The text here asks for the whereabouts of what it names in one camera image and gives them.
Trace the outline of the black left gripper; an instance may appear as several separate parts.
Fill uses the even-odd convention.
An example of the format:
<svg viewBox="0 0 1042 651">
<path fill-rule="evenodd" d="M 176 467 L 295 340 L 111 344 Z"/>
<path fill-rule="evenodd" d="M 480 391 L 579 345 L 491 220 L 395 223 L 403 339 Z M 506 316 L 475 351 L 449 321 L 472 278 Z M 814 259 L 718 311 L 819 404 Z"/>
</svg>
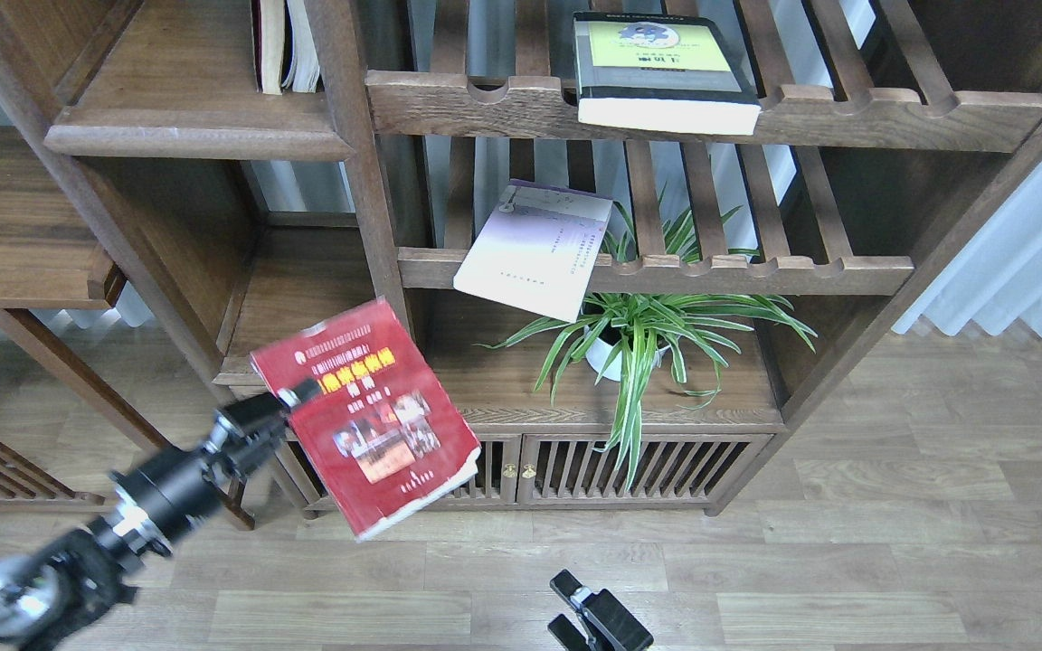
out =
<svg viewBox="0 0 1042 651">
<path fill-rule="evenodd" d="M 126 474 L 111 473 L 119 502 L 110 514 L 110 552 L 170 553 L 171 544 L 218 510 L 221 487 L 245 481 L 271 457 L 289 415 L 322 394 L 318 379 L 306 378 L 277 396 L 223 405 L 197 448 L 168 446 Z"/>
</svg>

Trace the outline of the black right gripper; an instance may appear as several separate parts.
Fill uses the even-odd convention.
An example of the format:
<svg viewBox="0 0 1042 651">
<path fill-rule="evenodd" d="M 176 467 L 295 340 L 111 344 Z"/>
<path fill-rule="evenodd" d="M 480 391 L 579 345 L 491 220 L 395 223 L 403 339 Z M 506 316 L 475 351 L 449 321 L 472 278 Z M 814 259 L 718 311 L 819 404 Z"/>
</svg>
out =
<svg viewBox="0 0 1042 651">
<path fill-rule="evenodd" d="M 584 623 L 584 633 L 559 614 L 547 630 L 565 650 L 646 650 L 654 637 L 607 590 L 594 593 L 568 569 L 549 581 L 550 589 Z"/>
</svg>

